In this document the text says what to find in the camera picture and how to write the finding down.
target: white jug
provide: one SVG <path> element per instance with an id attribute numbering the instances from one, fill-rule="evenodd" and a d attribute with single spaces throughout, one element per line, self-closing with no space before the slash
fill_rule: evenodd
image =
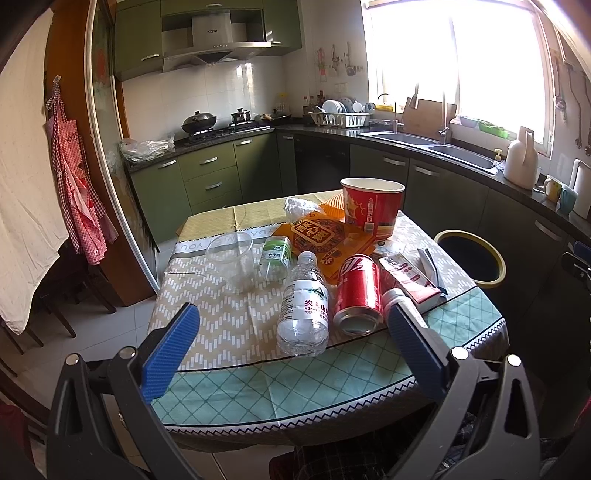
<path id="1" fill-rule="evenodd" d="M 534 131 L 519 128 L 519 135 L 507 151 L 505 178 L 517 186 L 531 190 L 538 180 L 538 152 L 534 148 Z"/>

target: stove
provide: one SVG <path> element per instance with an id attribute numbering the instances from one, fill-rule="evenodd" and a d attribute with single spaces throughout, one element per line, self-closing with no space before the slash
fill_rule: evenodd
<path id="1" fill-rule="evenodd" d="M 199 144 L 201 142 L 205 142 L 207 140 L 212 140 L 214 138 L 225 137 L 227 135 L 231 135 L 236 132 L 242 131 L 253 131 L 258 132 L 261 130 L 269 130 L 271 127 L 268 125 L 261 125 L 256 122 L 240 122 L 237 124 L 228 124 L 226 128 L 219 128 L 214 130 L 213 128 L 209 130 L 204 130 L 202 132 L 197 132 L 193 135 L 189 135 L 187 138 L 182 138 L 177 140 L 174 143 L 175 147 L 186 147 L 187 145 L 194 145 Z"/>

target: mug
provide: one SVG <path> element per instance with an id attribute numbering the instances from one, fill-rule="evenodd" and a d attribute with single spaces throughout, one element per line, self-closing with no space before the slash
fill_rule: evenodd
<path id="1" fill-rule="evenodd" d="M 560 205 L 558 208 L 562 213 L 568 215 L 573 207 L 574 203 L 577 201 L 579 194 L 575 192 L 572 188 L 568 185 L 562 185 L 562 193 L 560 194 Z"/>
<path id="2" fill-rule="evenodd" d="M 558 202 L 562 188 L 562 182 L 559 182 L 550 176 L 548 176 L 544 181 L 544 193 L 546 194 L 548 200 L 552 203 Z"/>

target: dish rack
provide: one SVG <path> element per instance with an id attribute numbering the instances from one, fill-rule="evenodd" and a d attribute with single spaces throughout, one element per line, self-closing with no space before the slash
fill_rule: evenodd
<path id="1" fill-rule="evenodd" d="M 319 127 L 359 128 L 367 122 L 371 113 L 310 113 Z"/>

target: window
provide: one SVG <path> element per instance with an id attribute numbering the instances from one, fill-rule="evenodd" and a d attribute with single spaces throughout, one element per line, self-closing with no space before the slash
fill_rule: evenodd
<path id="1" fill-rule="evenodd" d="M 547 151 L 548 50 L 538 17 L 519 0 L 378 0 L 365 12 L 370 96 L 405 105 L 446 100 L 458 114 L 535 131 Z"/>

